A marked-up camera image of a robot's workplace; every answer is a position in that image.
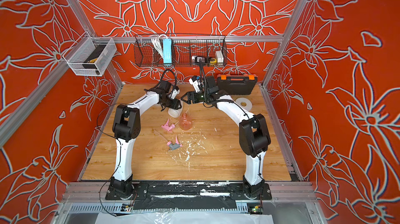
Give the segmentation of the white spray bottle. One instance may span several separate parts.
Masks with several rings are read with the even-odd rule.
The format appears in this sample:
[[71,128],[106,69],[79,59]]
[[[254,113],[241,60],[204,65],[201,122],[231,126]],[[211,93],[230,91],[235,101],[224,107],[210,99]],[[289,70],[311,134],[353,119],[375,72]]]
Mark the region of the white spray bottle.
[[182,114],[182,110],[183,110],[183,108],[180,108],[180,109],[169,108],[168,109],[168,114],[173,118],[179,118],[180,115]]

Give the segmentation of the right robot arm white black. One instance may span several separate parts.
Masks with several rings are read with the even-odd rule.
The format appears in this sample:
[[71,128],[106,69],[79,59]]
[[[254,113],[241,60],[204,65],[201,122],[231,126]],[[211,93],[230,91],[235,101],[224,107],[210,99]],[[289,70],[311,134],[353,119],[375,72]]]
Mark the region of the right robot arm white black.
[[237,104],[232,97],[220,89],[212,76],[206,76],[203,58],[197,62],[200,75],[190,81],[194,91],[187,92],[181,100],[188,105],[202,103],[224,112],[239,128],[239,144],[246,155],[246,169],[243,176],[244,195],[254,200],[262,198],[265,186],[263,165],[266,152],[271,144],[266,119],[262,114],[253,114]]

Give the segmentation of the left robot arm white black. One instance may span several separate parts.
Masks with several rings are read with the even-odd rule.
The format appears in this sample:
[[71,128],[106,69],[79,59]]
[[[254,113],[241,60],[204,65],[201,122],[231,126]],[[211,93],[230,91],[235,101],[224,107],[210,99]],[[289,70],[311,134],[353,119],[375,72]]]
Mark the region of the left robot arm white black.
[[132,184],[132,155],[136,138],[141,132],[141,115],[155,105],[160,105],[162,110],[166,108],[178,110],[182,108],[177,99],[180,93],[177,86],[177,77],[174,75],[174,83],[164,80],[164,74],[156,85],[145,89],[145,94],[129,104],[119,104],[115,111],[112,124],[114,139],[117,144],[115,171],[110,177],[110,184],[106,193],[106,200],[130,200],[134,198],[134,186]]

